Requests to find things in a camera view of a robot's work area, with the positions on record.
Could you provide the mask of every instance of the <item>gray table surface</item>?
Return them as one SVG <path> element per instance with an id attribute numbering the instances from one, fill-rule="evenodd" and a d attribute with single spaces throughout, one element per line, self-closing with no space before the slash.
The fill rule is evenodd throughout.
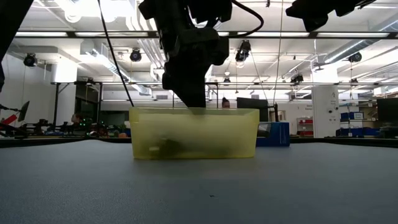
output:
<path id="1" fill-rule="evenodd" d="M 0 223 L 397 223 L 398 149 L 293 144 L 140 161 L 131 144 L 0 149 Z"/>

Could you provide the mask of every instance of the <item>translucent container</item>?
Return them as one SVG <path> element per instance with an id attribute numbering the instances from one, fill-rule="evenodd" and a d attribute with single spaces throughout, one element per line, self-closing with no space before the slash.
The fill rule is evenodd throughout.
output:
<path id="1" fill-rule="evenodd" d="M 131 108 L 136 159 L 253 157 L 259 110 Z"/>

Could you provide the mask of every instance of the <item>pillar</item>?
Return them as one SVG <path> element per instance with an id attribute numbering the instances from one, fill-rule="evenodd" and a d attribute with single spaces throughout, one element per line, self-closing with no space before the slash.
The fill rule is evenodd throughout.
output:
<path id="1" fill-rule="evenodd" d="M 58 64 L 53 65 L 53 82 L 75 82 L 77 80 L 77 64 L 64 58 Z M 58 95 L 57 125 L 64 121 L 71 122 L 75 113 L 76 86 L 68 85 Z"/>
<path id="2" fill-rule="evenodd" d="M 338 83 L 337 69 L 333 65 L 312 72 L 315 83 Z M 337 85 L 312 87 L 313 132 L 315 138 L 336 136 L 340 129 L 339 93 Z"/>

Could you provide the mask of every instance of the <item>ceiling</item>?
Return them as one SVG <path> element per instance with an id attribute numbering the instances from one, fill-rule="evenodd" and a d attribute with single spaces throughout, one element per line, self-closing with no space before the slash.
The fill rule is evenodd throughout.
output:
<path id="1" fill-rule="evenodd" d="M 70 23 L 65 19 L 65 12 L 58 8 L 57 1 L 35 1 L 26 15 L 20 30 L 41 30 L 41 31 L 103 31 L 103 26 L 99 17 L 82 17 L 76 23 Z M 123 0 L 134 3 L 135 0 Z M 271 1 L 270 8 L 265 7 L 265 1 L 252 0 L 242 1 L 251 9 L 258 12 L 265 20 L 265 25 L 261 29 L 263 31 L 302 31 L 305 32 L 303 23 L 300 19 L 287 17 L 284 10 L 290 7 L 291 0 Z M 396 15 L 398 8 L 398 0 L 378 0 L 369 7 L 361 10 L 355 10 L 345 17 L 336 17 L 334 13 L 329 15 L 328 23 L 320 28 L 319 31 L 327 32 L 367 32 L 374 31 L 372 28 L 386 19 Z M 140 26 L 144 30 L 154 30 L 151 22 L 139 21 Z M 251 14 L 243 11 L 238 7 L 233 7 L 232 19 L 223 23 L 219 27 L 219 31 L 247 31 L 258 25 L 257 19 Z M 126 31 L 129 28 L 126 25 L 125 17 L 117 17 L 113 22 L 106 24 L 108 30 Z M 81 54 L 81 43 L 84 39 L 15 39 L 14 43 L 18 46 L 54 46 L 62 49 L 73 57 L 77 58 L 81 63 L 86 64 L 91 69 L 79 69 L 78 75 L 85 77 L 93 77 L 96 80 L 115 80 L 113 74 L 101 64 L 94 63 L 89 60 L 87 55 Z M 92 39 L 95 45 L 106 43 L 106 39 Z M 234 60 L 235 51 L 240 46 L 242 39 L 230 39 L 230 57 L 221 66 L 214 66 L 212 69 L 211 81 L 222 82 L 225 72 L 230 73 L 232 82 L 254 82 L 267 81 L 274 82 L 278 76 L 278 81 L 282 82 L 283 78 L 289 78 L 291 72 L 297 65 L 300 65 L 300 73 L 303 74 L 305 81 L 311 81 L 311 63 L 304 60 L 317 61 L 317 55 L 326 55 L 335 51 L 341 46 L 347 44 L 351 40 L 343 39 L 250 39 L 252 48 L 251 56 L 245 61 L 243 68 L 236 68 Z M 118 64 L 131 75 L 140 77 L 142 81 L 154 81 L 149 72 L 151 61 L 146 56 L 145 51 L 140 46 L 137 39 L 112 39 L 112 45 L 115 47 L 115 53 L 123 53 L 118 56 Z M 377 71 L 379 68 L 398 61 L 398 40 L 381 40 L 375 44 L 361 50 L 363 59 L 359 63 L 352 64 L 349 62 L 336 62 L 334 66 L 338 71 L 340 81 L 348 81 L 351 77 L 364 74 L 370 71 Z M 141 48 L 142 60 L 140 62 L 131 62 L 129 54 L 133 48 Z M 375 73 L 367 76 L 362 82 L 373 82 L 382 78 L 398 76 L 397 66 L 386 72 Z"/>

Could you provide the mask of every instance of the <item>spotlight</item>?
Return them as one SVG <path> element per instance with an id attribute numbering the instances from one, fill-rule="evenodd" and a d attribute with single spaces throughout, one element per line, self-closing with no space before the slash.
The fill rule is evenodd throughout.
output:
<path id="1" fill-rule="evenodd" d="M 300 83 L 304 81 L 303 75 L 302 74 L 297 74 L 296 76 L 293 76 L 291 79 L 291 83 Z"/>
<path id="2" fill-rule="evenodd" d="M 37 66 L 37 58 L 36 54 L 29 53 L 26 55 L 24 59 L 24 65 L 28 67 L 36 67 Z"/>
<path id="3" fill-rule="evenodd" d="M 133 49 L 133 50 L 132 50 L 132 53 L 131 53 L 131 55 L 130 55 L 130 59 L 131 59 L 133 62 L 139 62 L 139 61 L 141 61 L 141 53 L 140 53 L 139 51 L 140 51 L 139 49 Z"/>
<path id="4" fill-rule="evenodd" d="M 351 56 L 348 57 L 348 61 L 353 63 L 353 62 L 360 62 L 362 60 L 362 55 L 361 53 L 357 52 Z"/>
<path id="5" fill-rule="evenodd" d="M 250 42 L 248 40 L 242 41 L 242 44 L 235 56 L 236 62 L 244 62 L 249 56 L 250 51 L 251 51 Z"/>

